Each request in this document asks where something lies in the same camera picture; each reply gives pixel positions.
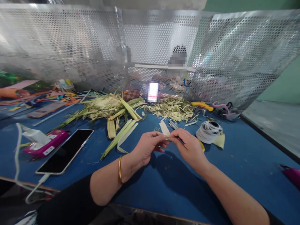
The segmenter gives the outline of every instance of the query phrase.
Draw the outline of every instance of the phone screen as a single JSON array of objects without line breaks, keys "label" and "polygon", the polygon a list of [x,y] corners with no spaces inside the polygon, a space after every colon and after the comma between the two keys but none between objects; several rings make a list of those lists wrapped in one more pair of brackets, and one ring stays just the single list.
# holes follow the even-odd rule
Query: phone screen
[{"label": "phone screen", "polygon": [[158,83],[150,82],[148,91],[148,102],[158,102]]},{"label": "phone screen", "polygon": [[78,129],[68,140],[42,165],[37,173],[61,173],[75,158],[82,145],[93,130]]}]

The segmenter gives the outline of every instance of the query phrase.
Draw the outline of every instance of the twine spool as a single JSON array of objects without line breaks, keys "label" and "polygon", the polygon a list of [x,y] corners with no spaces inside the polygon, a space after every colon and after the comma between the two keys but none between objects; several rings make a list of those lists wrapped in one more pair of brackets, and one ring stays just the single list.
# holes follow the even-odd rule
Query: twine spool
[{"label": "twine spool", "polygon": [[196,132],[196,137],[206,143],[211,144],[220,135],[222,127],[214,121],[205,121]]}]

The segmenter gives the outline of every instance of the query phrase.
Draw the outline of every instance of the gold bangle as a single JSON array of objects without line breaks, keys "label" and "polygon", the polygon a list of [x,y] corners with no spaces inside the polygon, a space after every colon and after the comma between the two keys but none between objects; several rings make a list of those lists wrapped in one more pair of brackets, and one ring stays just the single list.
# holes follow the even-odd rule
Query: gold bangle
[{"label": "gold bangle", "polygon": [[121,184],[123,185],[123,181],[122,181],[122,177],[121,177],[121,158],[122,156],[120,156],[120,159],[119,159],[119,178],[120,178],[120,182]]}]

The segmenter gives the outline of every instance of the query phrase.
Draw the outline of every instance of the green wall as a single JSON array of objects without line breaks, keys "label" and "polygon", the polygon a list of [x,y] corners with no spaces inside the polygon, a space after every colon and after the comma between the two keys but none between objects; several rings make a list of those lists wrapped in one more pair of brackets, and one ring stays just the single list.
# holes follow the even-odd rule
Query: green wall
[{"label": "green wall", "polygon": [[[205,11],[234,13],[252,10],[300,8],[299,0],[207,0]],[[294,60],[258,99],[300,103],[300,56]]]}]

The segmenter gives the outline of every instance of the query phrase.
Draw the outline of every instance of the person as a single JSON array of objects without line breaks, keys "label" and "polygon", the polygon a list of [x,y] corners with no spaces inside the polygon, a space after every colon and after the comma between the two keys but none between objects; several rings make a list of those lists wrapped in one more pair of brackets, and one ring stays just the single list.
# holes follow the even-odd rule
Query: person
[{"label": "person", "polygon": [[170,141],[175,143],[182,158],[207,182],[233,224],[282,224],[210,163],[201,150],[199,140],[181,128],[174,130],[169,137],[160,132],[144,133],[131,153],[75,182],[16,224],[22,224],[22,221],[26,221],[26,224],[34,221],[33,224],[38,225],[89,224],[110,202],[122,184],[149,163],[151,153],[163,153]]}]

